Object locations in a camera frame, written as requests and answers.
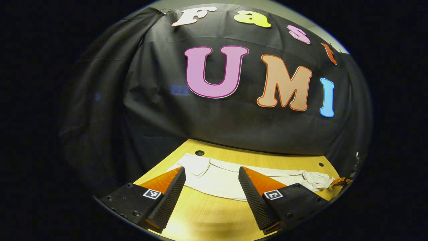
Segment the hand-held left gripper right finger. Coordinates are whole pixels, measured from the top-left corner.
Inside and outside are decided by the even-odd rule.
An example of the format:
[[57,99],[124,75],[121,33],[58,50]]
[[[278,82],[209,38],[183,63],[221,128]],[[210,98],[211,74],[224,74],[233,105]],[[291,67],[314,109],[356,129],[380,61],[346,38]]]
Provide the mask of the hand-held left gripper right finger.
[[285,185],[247,167],[240,167],[238,179],[265,235],[290,230],[330,204],[302,184]]

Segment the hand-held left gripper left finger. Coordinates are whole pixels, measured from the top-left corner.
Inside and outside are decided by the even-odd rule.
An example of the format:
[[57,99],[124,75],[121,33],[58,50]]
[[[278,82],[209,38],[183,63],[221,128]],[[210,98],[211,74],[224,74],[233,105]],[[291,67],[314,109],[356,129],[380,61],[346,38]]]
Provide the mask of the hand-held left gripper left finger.
[[127,183],[101,202],[128,221],[162,233],[185,182],[185,168],[180,166],[139,185]]

